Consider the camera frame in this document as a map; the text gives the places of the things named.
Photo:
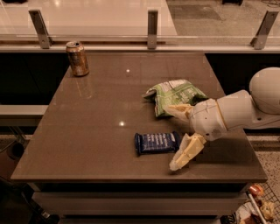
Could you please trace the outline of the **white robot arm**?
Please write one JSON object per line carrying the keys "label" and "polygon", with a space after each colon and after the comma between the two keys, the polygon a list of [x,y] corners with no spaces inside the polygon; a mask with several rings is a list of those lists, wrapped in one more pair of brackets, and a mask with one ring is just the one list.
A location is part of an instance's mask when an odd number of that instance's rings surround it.
{"label": "white robot arm", "polygon": [[169,167],[183,168],[195,158],[208,141],[223,137],[231,130],[261,130],[280,127],[280,68],[268,67],[250,80],[249,90],[240,90],[220,99],[208,99],[194,106],[169,105],[164,110],[188,122],[192,135],[184,135]]}

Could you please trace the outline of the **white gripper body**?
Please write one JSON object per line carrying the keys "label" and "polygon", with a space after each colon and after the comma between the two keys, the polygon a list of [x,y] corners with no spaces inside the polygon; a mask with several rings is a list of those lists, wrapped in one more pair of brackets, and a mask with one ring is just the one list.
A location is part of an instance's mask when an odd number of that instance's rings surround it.
{"label": "white gripper body", "polygon": [[219,139],[227,132],[218,103],[214,99],[196,104],[189,115],[189,122],[194,132],[201,134],[207,141]]}

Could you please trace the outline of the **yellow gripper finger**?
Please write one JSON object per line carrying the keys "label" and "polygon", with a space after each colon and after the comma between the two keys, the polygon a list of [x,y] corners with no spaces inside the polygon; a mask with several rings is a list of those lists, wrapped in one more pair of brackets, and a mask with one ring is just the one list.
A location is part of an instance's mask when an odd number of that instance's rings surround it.
{"label": "yellow gripper finger", "polygon": [[207,140],[200,134],[194,133],[191,136],[185,134],[178,151],[169,164],[170,170],[175,172],[182,169],[203,150],[206,142]]}
{"label": "yellow gripper finger", "polygon": [[189,121],[189,115],[193,111],[193,106],[190,104],[168,105],[165,111],[184,122]]}

